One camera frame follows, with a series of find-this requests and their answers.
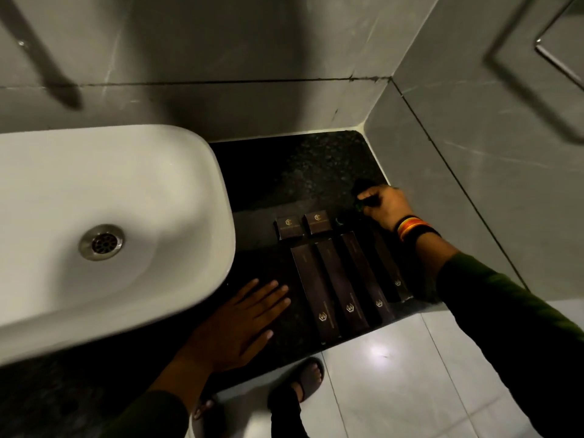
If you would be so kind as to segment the metal sink drain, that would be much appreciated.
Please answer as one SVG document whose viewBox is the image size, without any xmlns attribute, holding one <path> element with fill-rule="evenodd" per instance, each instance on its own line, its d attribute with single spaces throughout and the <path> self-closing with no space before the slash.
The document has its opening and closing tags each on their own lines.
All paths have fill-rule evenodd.
<svg viewBox="0 0 584 438">
<path fill-rule="evenodd" d="M 124 231 L 112 224 L 92 227 L 81 236 L 78 252 L 86 260 L 99 262 L 116 256 L 126 241 Z"/>
</svg>

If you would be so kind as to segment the person's left forearm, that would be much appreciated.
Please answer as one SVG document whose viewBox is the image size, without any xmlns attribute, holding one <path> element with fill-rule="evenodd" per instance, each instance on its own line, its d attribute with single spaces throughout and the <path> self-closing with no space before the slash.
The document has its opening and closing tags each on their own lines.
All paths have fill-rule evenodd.
<svg viewBox="0 0 584 438">
<path fill-rule="evenodd" d="M 189 418 L 213 371 L 208 352 L 183 347 L 99 438 L 185 438 Z"/>
</svg>

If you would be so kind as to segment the white ceramic sink basin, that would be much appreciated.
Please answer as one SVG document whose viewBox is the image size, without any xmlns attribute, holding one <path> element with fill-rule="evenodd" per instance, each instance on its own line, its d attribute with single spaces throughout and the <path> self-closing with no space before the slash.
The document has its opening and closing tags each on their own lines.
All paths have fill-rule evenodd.
<svg viewBox="0 0 584 438">
<path fill-rule="evenodd" d="M 120 227 L 92 262 L 84 233 Z M 220 165 L 171 125 L 0 134 L 0 367 L 175 315 L 213 294 L 236 251 Z"/>
</svg>

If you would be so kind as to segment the metal towel rail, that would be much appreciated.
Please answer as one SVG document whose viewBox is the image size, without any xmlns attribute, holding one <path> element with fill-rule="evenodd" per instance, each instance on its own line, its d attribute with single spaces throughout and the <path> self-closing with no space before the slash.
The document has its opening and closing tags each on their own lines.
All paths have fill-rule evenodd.
<svg viewBox="0 0 584 438">
<path fill-rule="evenodd" d="M 534 49 L 584 91 L 584 0 L 568 0 L 537 36 Z"/>
</svg>

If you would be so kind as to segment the person's left hand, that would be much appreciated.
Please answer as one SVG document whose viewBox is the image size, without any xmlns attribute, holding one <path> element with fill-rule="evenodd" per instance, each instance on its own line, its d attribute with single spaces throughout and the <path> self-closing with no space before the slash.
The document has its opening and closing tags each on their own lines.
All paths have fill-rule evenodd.
<svg viewBox="0 0 584 438">
<path fill-rule="evenodd" d="M 263 286 L 287 285 L 280 285 L 276 280 L 264 285 L 258 283 L 245 299 L 232 300 L 233 297 L 230 298 L 192 332 L 183 346 L 201 347 L 207 351 L 213 365 L 212 373 L 246 365 L 248 346 L 259 334 L 268 330 L 271 323 L 291 304 L 290 297 L 286 295 L 289 299 L 287 305 L 282 299 L 262 316 L 252 316 L 249 313 L 249 297 Z"/>
</svg>

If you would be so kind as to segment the black wristband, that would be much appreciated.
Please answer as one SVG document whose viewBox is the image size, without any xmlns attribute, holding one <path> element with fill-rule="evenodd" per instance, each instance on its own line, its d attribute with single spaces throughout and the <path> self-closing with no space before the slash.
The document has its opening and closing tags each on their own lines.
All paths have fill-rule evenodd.
<svg viewBox="0 0 584 438">
<path fill-rule="evenodd" d="M 408 216 L 416 216 L 416 215 L 412 215 L 412 214 L 410 214 L 410 215 L 405 215 L 405 216 L 404 216 L 404 217 L 402 217 L 400 220 L 398 220 L 398 222 L 396 223 L 396 225 L 394 226 L 394 229 L 393 229 L 393 231 L 394 231 L 395 235 L 397 235 L 397 233 L 396 233 L 396 228 L 397 228 L 397 225 L 398 225 L 398 223 L 400 223 L 400 222 L 401 222 L 403 219 L 405 219 L 405 218 L 406 218 L 406 217 L 408 217 Z M 414 248 L 414 247 L 415 247 L 415 245 L 416 245 L 416 242 L 417 242 L 417 240 L 419 239 L 419 237 L 420 237 L 421 235 L 425 235 L 425 234 L 434 234 L 434 235 L 438 235 L 438 237 L 440 237 L 440 238 L 442 237 L 442 235 L 440 235 L 440 233 L 439 233 L 437 230 L 435 230 L 434 228 L 433 228 L 433 229 L 430 229 L 430 228 L 421 228 L 421 227 L 419 227 L 419 228 L 417 228 L 417 229 L 414 229 L 414 230 L 413 230 L 413 231 L 412 231 L 412 232 L 411 232 L 411 233 L 410 233 L 410 234 L 407 236 L 407 238 L 406 238 L 406 241 L 405 241 L 405 242 L 401 242 L 401 241 L 400 241 L 400 242 L 401 242 L 401 243 L 402 243 L 404 246 L 409 246 L 410 248 Z"/>
</svg>

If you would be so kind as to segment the person's right forearm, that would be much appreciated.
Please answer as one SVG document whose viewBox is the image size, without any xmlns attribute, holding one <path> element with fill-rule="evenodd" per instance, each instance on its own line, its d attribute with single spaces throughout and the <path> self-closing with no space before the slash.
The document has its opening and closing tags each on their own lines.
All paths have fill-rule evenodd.
<svg viewBox="0 0 584 438">
<path fill-rule="evenodd" d="M 544 438 L 584 435 L 584 331 L 435 233 L 415 252 L 439 298 Z"/>
</svg>

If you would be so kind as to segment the small dark bottle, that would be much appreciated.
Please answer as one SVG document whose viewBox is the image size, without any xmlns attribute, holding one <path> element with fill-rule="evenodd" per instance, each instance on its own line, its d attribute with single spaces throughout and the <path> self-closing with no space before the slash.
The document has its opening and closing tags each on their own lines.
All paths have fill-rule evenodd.
<svg viewBox="0 0 584 438">
<path fill-rule="evenodd" d="M 372 195 L 363 200 L 358 198 L 358 195 L 369 190 L 372 187 L 376 187 L 378 184 L 370 179 L 359 178 L 354 182 L 351 193 L 354 197 L 354 208 L 357 212 L 363 213 L 364 207 L 379 207 L 381 201 L 377 195 Z"/>
</svg>

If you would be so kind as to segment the person's right hand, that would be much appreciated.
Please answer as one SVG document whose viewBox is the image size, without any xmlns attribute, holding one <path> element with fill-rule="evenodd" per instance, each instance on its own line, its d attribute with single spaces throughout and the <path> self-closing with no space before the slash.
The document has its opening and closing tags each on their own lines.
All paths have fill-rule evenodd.
<svg viewBox="0 0 584 438">
<path fill-rule="evenodd" d="M 379 219 L 373 220 L 381 227 L 393 231 L 398 220 L 405 215 L 413 215 L 414 212 L 402 191 L 386 184 L 378 186 L 382 186 L 381 215 Z"/>
</svg>

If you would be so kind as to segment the small brown box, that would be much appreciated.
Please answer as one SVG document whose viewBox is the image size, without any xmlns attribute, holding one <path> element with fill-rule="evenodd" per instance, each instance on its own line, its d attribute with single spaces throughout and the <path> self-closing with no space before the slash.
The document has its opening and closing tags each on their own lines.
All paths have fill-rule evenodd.
<svg viewBox="0 0 584 438">
<path fill-rule="evenodd" d="M 329 233 L 333 230 L 330 217 L 325 210 L 306 213 L 303 220 L 310 236 Z"/>
<path fill-rule="evenodd" d="M 304 237 L 304 229 L 300 219 L 291 215 L 288 217 L 279 217 L 274 221 L 277 238 L 279 242 L 295 240 Z"/>
</svg>

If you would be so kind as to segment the person's leg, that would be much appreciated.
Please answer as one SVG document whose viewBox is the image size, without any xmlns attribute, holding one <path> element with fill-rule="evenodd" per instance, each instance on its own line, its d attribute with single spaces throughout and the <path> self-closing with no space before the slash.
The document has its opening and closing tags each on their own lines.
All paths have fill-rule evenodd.
<svg viewBox="0 0 584 438">
<path fill-rule="evenodd" d="M 301 407 L 291 387 L 275 389 L 267 399 L 272 438 L 309 438 L 301 419 Z"/>
</svg>

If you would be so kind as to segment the black sandal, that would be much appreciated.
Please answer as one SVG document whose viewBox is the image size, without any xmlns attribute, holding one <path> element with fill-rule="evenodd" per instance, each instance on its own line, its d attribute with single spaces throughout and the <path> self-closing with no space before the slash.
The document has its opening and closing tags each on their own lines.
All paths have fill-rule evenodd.
<svg viewBox="0 0 584 438">
<path fill-rule="evenodd" d="M 300 405 L 311 397 L 322 385 L 324 365 L 321 359 L 310 357 L 291 371 L 267 398 L 267 407 L 271 412 L 283 409 L 295 409 L 300 412 Z"/>
<path fill-rule="evenodd" d="M 208 398 L 199 402 L 194 412 L 191 415 L 191 420 L 196 422 L 200 420 L 206 413 L 210 412 L 215 407 L 215 400 Z"/>
</svg>

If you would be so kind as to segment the long brown box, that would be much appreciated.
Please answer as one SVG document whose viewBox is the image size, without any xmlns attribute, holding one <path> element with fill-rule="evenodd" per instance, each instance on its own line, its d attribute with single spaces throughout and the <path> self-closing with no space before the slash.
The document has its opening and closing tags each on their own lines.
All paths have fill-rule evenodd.
<svg viewBox="0 0 584 438">
<path fill-rule="evenodd" d="M 363 314 L 360 301 L 355 294 L 354 287 L 335 243 L 330 238 L 317 242 L 315 245 L 351 335 L 361 335 L 369 329 L 369 323 Z"/>
<path fill-rule="evenodd" d="M 369 261 L 361 248 L 356 235 L 354 232 L 347 232 L 340 235 L 350 258 L 355 266 L 357 275 L 359 276 L 363 288 L 366 290 L 371 303 L 374 305 L 378 316 L 381 319 L 383 325 L 390 324 L 394 321 L 395 316 L 390 305 L 385 297 L 383 290 L 379 282 L 377 281 L 376 275 L 373 272 Z"/>
<path fill-rule="evenodd" d="M 317 325 L 323 345 L 332 345 L 341 338 L 335 307 L 318 259 L 310 245 L 290 249 L 305 296 Z"/>
<path fill-rule="evenodd" d="M 383 235 L 377 230 L 376 226 L 369 224 L 373 248 L 379 258 L 379 261 L 386 272 L 390 282 L 392 283 L 399 300 L 405 302 L 413 299 L 413 294 L 407 287 L 405 280 L 399 270 L 399 267 L 394 260 L 390 249 L 388 248 Z"/>
</svg>

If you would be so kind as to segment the striped orange wristband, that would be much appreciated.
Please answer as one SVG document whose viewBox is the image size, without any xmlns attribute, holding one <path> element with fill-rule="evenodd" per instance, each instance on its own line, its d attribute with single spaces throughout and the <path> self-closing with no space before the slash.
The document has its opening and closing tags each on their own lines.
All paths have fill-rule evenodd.
<svg viewBox="0 0 584 438">
<path fill-rule="evenodd" d="M 398 223 L 397 228 L 396 228 L 396 233 L 397 233 L 399 240 L 401 242 L 405 242 L 407 236 L 414 229 L 417 229 L 419 227 L 433 229 L 430 224 L 428 224 L 426 221 L 422 220 L 421 218 L 418 218 L 416 216 L 406 217 L 400 223 Z"/>
</svg>

